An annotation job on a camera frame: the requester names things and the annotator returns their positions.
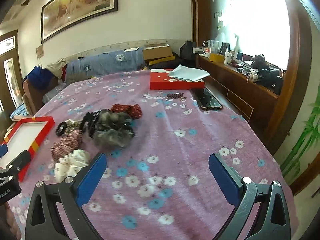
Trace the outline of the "grey fluffy scrunchie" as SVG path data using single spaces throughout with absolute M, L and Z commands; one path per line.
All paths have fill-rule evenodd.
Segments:
M 94 143 L 100 148 L 126 147 L 135 136 L 132 121 L 125 112 L 102 110 L 94 123 Z

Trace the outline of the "blue jacket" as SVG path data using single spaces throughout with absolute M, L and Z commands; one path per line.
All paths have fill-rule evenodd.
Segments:
M 40 66 L 35 66 L 29 74 L 27 74 L 23 81 L 28 80 L 32 86 L 38 90 L 46 89 L 54 75 L 48 70 Z

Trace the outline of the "wooden glass door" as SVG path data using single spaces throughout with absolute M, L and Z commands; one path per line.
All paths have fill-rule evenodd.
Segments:
M 23 102 L 23 77 L 18 57 L 18 31 L 1 35 L 1 113 L 9 119 Z

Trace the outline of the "white cherry scrunchie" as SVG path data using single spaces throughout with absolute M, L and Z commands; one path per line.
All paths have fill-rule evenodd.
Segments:
M 62 182 L 66 177 L 75 177 L 78 172 L 89 164 L 90 154 L 85 150 L 74 150 L 55 164 L 54 178 Z

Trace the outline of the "blue covered sofa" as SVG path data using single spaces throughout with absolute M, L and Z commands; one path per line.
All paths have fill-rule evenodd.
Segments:
M 65 81 L 67 84 L 101 77 L 108 74 L 137 71 L 144 64 L 143 49 L 132 51 L 112 51 L 84 57 L 67 64 Z

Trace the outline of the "red tray box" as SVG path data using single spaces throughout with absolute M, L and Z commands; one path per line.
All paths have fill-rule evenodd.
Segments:
M 27 150 L 31 161 L 18 173 L 22 185 L 32 184 L 46 176 L 49 179 L 53 161 L 49 153 L 52 129 L 55 121 L 51 116 L 24 118 L 18 121 L 1 142 L 1 167 L 6 168 L 20 153 Z

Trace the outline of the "framed landscape painting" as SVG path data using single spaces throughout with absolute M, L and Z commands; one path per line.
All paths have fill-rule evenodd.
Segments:
M 117 10 L 118 0 L 50 0 L 41 10 L 41 42 L 78 23 Z

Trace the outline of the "glass pitcher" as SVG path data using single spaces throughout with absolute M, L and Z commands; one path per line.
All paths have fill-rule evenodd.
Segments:
M 206 58 L 209 58 L 212 54 L 218 54 L 219 42 L 216 40 L 207 40 L 202 44 L 202 51 Z

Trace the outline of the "cardboard box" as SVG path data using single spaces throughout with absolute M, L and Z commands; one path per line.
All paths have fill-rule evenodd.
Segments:
M 143 49 L 145 61 L 172 56 L 172 49 L 167 43 L 149 44 Z

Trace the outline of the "dark red dotted scrunchie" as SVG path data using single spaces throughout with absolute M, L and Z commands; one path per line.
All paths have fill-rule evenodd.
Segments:
M 135 105 L 114 104 L 111 107 L 111 111 L 117 112 L 117 113 L 121 113 L 121 112 L 126 113 L 132 119 L 139 119 L 143 115 L 142 109 L 139 104 L 135 104 Z

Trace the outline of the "red plaid scrunchie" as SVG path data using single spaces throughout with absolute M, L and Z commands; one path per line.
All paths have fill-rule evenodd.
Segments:
M 73 130 L 68 135 L 62 137 L 60 140 L 54 142 L 51 148 L 52 159 L 55 163 L 60 158 L 64 158 L 74 150 L 79 149 L 82 143 L 82 132 L 80 130 Z

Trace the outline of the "black smartphone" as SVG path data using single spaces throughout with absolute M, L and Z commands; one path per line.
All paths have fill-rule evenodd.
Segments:
M 202 110 L 208 111 L 222 109 L 221 103 L 207 87 L 191 89 L 191 93 Z

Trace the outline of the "black hair claw clip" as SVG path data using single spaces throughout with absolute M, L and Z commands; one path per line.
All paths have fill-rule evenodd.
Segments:
M 82 133 L 87 131 L 88 136 L 93 138 L 93 134 L 95 133 L 95 124 L 99 119 L 100 113 L 101 110 L 95 112 L 87 112 L 79 126 L 80 131 Z

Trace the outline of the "wooden sideboard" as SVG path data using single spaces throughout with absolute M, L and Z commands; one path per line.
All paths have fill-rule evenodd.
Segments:
M 269 89 L 248 81 L 231 66 L 196 57 L 197 68 L 206 70 L 210 76 L 206 81 L 220 91 L 225 98 L 244 116 L 258 138 L 272 155 L 276 150 L 268 143 L 268 124 L 278 101 L 278 96 Z

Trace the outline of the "red box lid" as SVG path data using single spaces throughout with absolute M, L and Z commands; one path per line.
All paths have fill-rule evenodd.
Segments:
M 150 73 L 151 90 L 189 90 L 205 87 L 203 80 L 196 82 L 182 81 L 168 76 L 171 70 L 152 69 Z

